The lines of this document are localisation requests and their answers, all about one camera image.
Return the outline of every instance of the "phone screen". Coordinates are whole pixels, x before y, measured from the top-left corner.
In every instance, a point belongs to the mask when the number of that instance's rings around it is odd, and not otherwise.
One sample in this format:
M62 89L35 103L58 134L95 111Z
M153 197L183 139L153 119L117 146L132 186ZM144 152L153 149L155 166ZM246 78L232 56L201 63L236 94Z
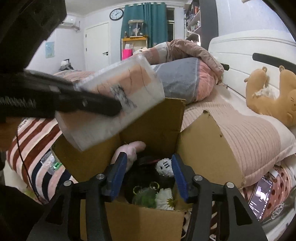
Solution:
M272 191L273 183L263 176L256 185L254 193L249 202L249 206L253 213L260 221L268 204L268 200Z

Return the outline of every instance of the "pink box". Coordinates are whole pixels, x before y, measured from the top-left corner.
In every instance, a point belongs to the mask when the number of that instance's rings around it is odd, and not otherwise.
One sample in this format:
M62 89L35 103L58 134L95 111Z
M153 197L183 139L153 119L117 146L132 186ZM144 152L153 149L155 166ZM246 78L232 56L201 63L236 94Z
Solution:
M132 49L124 49L122 50L122 60L131 57L133 55L133 50Z

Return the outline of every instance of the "silver screw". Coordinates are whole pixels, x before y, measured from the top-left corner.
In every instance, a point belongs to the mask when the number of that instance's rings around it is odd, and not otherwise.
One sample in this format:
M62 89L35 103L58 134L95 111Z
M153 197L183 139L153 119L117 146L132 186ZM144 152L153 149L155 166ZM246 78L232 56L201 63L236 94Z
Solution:
M100 173L100 174L98 174L98 175L96 176L96 178L99 179L99 180L102 180L102 179L105 178L105 175L102 174L102 173Z
M83 100L83 101L82 101L82 104L83 104L84 107L86 107L87 104L88 104L88 103L87 103L87 100Z
M201 181L202 180L202 176L196 175L196 176L194 176L194 180Z
M72 182L70 180L64 182L64 186L68 187L71 186Z
M231 183L231 182L226 183L226 186L227 186L228 188L234 188L234 184Z

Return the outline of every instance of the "headboard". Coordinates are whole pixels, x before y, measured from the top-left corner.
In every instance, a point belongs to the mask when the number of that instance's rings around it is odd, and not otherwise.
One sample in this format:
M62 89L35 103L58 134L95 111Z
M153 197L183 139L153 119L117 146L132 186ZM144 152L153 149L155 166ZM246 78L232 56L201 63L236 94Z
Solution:
M296 73L296 43L290 33L277 30L251 30L213 38L209 52L228 71L223 83L245 97L247 78L255 69L267 67L269 85L279 95L279 66Z

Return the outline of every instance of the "cardboard box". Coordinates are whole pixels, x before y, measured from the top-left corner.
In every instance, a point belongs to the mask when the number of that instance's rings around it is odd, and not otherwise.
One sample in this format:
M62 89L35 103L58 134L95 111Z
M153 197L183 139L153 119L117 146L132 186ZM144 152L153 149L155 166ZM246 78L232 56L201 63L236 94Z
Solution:
M145 152L170 158L179 153L185 164L209 181L240 187L242 173L218 125L207 111L180 133L185 104L166 99L146 112L120 134L89 150L79 152L64 137L53 150L66 169L79 181L89 180L109 165L115 150L125 143L143 141ZM85 239L84 206L81 209L81 234ZM156 210L121 202L106 203L114 241L180 241L184 213Z

